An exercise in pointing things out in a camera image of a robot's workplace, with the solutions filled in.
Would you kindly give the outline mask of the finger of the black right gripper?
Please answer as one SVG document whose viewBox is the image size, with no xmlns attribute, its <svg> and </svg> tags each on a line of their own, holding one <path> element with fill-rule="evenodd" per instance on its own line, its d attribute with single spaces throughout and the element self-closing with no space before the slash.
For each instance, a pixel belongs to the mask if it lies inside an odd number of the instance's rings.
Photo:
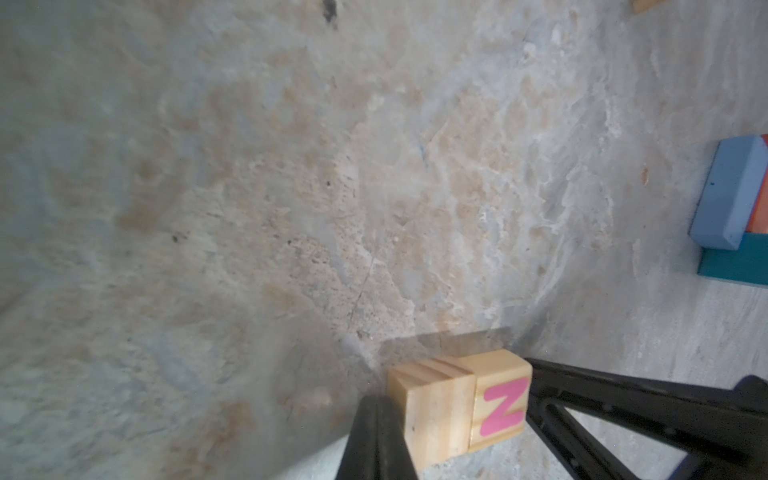
<svg viewBox="0 0 768 480">
<path fill-rule="evenodd" d="M 674 479 L 767 476 L 767 382 L 758 376 L 719 389 L 539 359 L 530 363 L 527 422 L 575 479 L 635 475 L 573 417 L 574 411 L 685 451 Z"/>
</svg>

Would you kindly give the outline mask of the wood letter N block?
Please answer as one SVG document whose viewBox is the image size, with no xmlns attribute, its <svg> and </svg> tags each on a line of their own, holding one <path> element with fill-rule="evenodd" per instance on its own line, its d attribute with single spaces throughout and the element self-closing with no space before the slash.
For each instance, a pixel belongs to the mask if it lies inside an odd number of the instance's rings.
<svg viewBox="0 0 768 480">
<path fill-rule="evenodd" d="M 505 349 L 460 357 L 459 362 L 476 378 L 468 451 L 519 435 L 526 420 L 532 365 Z"/>
</svg>

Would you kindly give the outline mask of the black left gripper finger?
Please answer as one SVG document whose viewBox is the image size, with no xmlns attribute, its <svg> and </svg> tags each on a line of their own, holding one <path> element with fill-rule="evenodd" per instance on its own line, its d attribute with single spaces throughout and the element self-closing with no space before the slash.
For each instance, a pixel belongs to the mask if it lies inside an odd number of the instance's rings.
<svg viewBox="0 0 768 480">
<path fill-rule="evenodd" d="M 399 411 L 391 398 L 363 397 L 335 479 L 417 480 L 399 420 Z"/>
</svg>

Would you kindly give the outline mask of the plain wood grooved block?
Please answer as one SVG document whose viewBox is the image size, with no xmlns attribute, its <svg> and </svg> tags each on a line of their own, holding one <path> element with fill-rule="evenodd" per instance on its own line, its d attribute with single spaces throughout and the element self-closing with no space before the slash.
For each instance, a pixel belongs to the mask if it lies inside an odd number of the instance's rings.
<svg viewBox="0 0 768 480">
<path fill-rule="evenodd" d="M 401 430 L 417 472 L 468 452 L 475 387 L 475 374 L 454 357 L 388 370 L 387 395 L 399 409 Z"/>
</svg>

